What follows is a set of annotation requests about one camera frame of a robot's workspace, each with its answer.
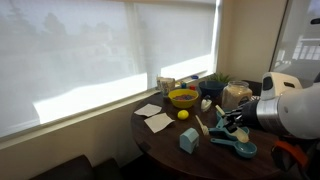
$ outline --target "yellow bowl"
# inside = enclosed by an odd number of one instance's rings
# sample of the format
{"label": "yellow bowl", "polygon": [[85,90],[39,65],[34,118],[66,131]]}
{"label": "yellow bowl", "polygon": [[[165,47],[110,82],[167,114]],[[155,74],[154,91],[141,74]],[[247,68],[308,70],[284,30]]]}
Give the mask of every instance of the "yellow bowl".
{"label": "yellow bowl", "polygon": [[[179,97],[179,96],[183,96],[183,95],[186,95],[186,96],[189,95],[189,96],[192,96],[193,98],[188,99],[188,100],[175,99],[177,96]],[[186,108],[191,107],[197,101],[199,94],[197,91],[191,90],[191,89],[175,89],[175,90],[169,92],[168,97],[170,98],[171,103],[175,107],[180,108],[180,109],[186,109]]]}

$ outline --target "small blue box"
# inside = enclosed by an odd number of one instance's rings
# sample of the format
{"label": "small blue box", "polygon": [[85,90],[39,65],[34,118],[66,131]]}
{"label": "small blue box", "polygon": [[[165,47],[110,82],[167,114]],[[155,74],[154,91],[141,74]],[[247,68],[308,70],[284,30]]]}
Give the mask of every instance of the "small blue box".
{"label": "small blue box", "polygon": [[193,129],[189,128],[180,135],[180,148],[192,154],[194,149],[199,146],[199,134]]}

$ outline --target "lemon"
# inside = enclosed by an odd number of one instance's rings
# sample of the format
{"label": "lemon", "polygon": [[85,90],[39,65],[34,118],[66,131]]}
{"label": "lemon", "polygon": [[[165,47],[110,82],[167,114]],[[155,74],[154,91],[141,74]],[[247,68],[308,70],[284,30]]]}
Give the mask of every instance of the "lemon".
{"label": "lemon", "polygon": [[186,110],[181,110],[178,112],[178,118],[181,120],[187,119],[189,117],[189,112]]}

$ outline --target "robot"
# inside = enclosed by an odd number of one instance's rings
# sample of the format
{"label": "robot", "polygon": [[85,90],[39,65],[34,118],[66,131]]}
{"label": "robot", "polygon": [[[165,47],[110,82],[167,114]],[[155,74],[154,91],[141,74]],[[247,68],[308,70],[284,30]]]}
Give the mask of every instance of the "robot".
{"label": "robot", "polygon": [[320,179],[320,73],[307,88],[296,77],[265,73],[260,99],[226,112],[224,124],[230,133],[248,126],[278,135],[276,166],[288,171],[297,164],[304,179]]}

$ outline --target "glass jar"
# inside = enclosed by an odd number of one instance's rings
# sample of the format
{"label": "glass jar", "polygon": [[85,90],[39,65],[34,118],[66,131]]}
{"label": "glass jar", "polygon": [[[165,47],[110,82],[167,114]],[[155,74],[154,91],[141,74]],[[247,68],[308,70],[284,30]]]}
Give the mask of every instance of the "glass jar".
{"label": "glass jar", "polygon": [[223,89],[221,107],[225,109],[236,109],[241,104],[250,100],[252,90],[249,84],[244,81],[230,81]]}

